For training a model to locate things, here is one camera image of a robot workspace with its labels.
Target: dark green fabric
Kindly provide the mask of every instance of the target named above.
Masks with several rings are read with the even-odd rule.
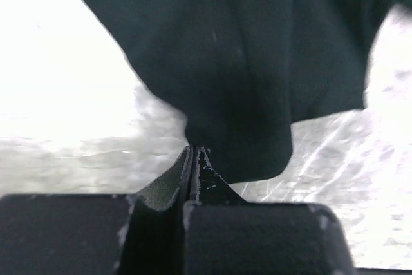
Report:
[[[292,154],[291,123],[362,109],[377,30],[396,2],[412,7],[412,0],[84,1],[148,88],[187,115],[188,141],[211,149],[229,183],[280,174]]]

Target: marble surface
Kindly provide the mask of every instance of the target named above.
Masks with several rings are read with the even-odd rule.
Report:
[[[81,0],[0,0],[0,195],[131,193],[185,146]],[[311,201],[341,219],[359,267],[412,269],[412,14],[395,8],[371,54],[365,111],[294,124],[279,177],[250,201]]]

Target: cloth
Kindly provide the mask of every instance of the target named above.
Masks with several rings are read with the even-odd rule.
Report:
[[[293,122],[362,109],[368,54],[412,0],[84,0],[228,183],[279,175]]]

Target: garment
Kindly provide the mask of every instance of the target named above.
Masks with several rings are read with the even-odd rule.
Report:
[[[293,122],[362,109],[386,14],[412,0],[84,0],[228,183],[279,175]]]

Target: black cloth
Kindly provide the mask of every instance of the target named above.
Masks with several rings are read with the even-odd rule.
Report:
[[[395,3],[412,8],[412,0],[84,1],[150,91],[186,114],[188,141],[211,149],[228,183],[279,175],[291,123],[362,109],[377,30]]]

